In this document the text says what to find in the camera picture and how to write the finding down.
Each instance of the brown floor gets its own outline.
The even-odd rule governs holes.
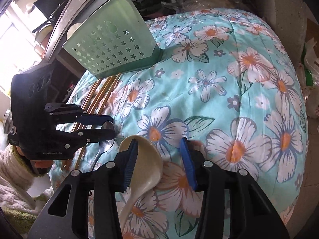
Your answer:
[[[319,202],[319,120],[308,119],[309,149],[306,169],[300,194],[294,212],[287,224],[290,237],[293,238],[305,225]]]

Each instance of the turquoise blanket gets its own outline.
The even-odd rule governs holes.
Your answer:
[[[232,9],[171,15],[147,24],[164,50],[162,61],[121,76],[103,111],[115,119],[116,143],[97,164],[114,159],[121,141],[134,134],[152,141],[165,162],[162,180],[138,200],[123,238],[194,238],[203,194],[187,182],[178,150],[183,136],[221,168],[247,169],[287,223],[304,173],[307,117],[295,70],[277,35],[257,16]],[[69,102],[82,104],[95,81],[86,72]],[[87,146],[83,172],[97,152],[98,144]],[[69,173],[60,166],[55,161],[50,171],[54,189]],[[128,189],[116,195],[118,211],[129,194]],[[229,217],[226,191],[225,238]],[[88,234],[94,238],[92,196]]]

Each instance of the wooden chopstick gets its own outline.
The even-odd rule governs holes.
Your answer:
[[[116,79],[114,80],[114,82],[112,83],[111,85],[111,88],[108,90],[108,93],[106,94],[101,106],[100,106],[100,109],[98,110],[98,115],[101,115],[102,111],[103,111],[103,108],[104,108],[104,105],[106,104],[107,100],[109,99],[109,97],[111,96],[111,93],[113,92],[113,89],[114,87],[116,86],[119,78],[121,76],[121,73],[119,73],[116,77]]]
[[[111,87],[112,87],[112,85],[113,85],[113,83],[114,83],[114,79],[115,79],[115,76],[113,75],[113,76],[109,77],[108,80],[104,83],[105,86],[103,85],[103,87],[101,88],[101,90],[98,92],[98,94],[97,94],[97,96],[96,96],[98,99],[95,100],[93,107],[92,107],[91,109],[89,108],[89,110],[90,110],[90,111],[89,111],[89,114],[93,114],[93,113],[94,113],[96,107],[98,106],[98,103],[99,103],[100,100],[103,98],[103,96],[104,96],[106,90],[107,90],[108,88],[111,88]],[[80,151],[80,154],[79,154],[79,156],[78,156],[77,162],[76,162],[76,164],[75,164],[75,169],[78,169],[78,168],[79,168],[79,165],[80,165],[82,156],[83,156],[83,154],[84,154],[84,151],[85,151],[85,147],[82,147],[82,149],[81,149],[81,151]]]
[[[102,82],[102,79],[98,79],[92,86],[89,94],[87,95],[84,104],[82,106],[82,109],[84,111],[86,111],[89,107],[89,103],[92,99],[93,94],[95,93],[96,89],[98,88],[98,86],[100,85],[100,83]],[[78,127],[80,126],[80,123],[76,122],[72,128],[72,132],[76,131],[78,129]],[[61,165],[61,171],[63,171],[64,169],[68,170],[70,168],[72,160],[68,159],[68,160],[62,160],[62,165]]]

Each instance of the person's arm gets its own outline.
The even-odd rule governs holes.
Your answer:
[[[46,190],[35,199],[27,193],[36,174],[19,151],[11,145],[0,151],[0,207],[13,227],[23,234],[28,232],[53,190]],[[48,167],[48,164],[51,163],[35,166]]]

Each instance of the human hand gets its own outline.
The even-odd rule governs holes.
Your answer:
[[[17,147],[17,151],[20,155],[24,156],[24,153],[22,152],[22,149],[20,147]],[[50,168],[51,165],[53,164],[52,160],[50,160],[50,161],[33,161],[33,162],[34,162],[34,166],[36,168],[43,168],[43,169]]]

